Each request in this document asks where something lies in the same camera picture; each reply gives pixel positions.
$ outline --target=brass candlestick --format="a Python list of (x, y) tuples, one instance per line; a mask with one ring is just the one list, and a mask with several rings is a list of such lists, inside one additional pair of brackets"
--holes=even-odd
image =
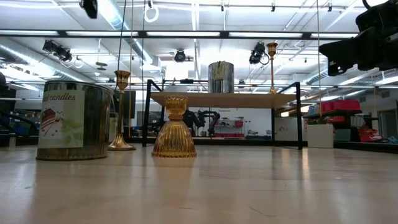
[(163, 125), (156, 139), (154, 157), (188, 158), (196, 157), (192, 135), (187, 125), (182, 121), (187, 108), (186, 96), (166, 96), (166, 110), (170, 121)]
[(267, 44), (268, 55), (270, 57), (269, 60), (271, 60), (271, 89), (269, 90), (270, 94), (276, 94), (276, 90), (274, 87), (274, 55), (276, 54), (277, 46), (278, 44), (274, 42)]
[(134, 146), (128, 145), (123, 139), (122, 127), (123, 127), (123, 95), (124, 89), (127, 87), (127, 81), (130, 73), (127, 71), (115, 71), (116, 74), (116, 85), (119, 87), (119, 114), (118, 114), (118, 133), (116, 138), (109, 146), (110, 151), (126, 151), (126, 150), (136, 150)]

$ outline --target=table surface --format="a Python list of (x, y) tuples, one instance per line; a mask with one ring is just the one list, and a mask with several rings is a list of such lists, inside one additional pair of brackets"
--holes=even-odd
[(165, 96), (188, 97), (188, 106), (207, 108), (280, 108), (295, 100), (295, 95), (287, 94), (235, 94), (235, 93), (177, 93), (155, 92), (151, 98), (165, 106)]

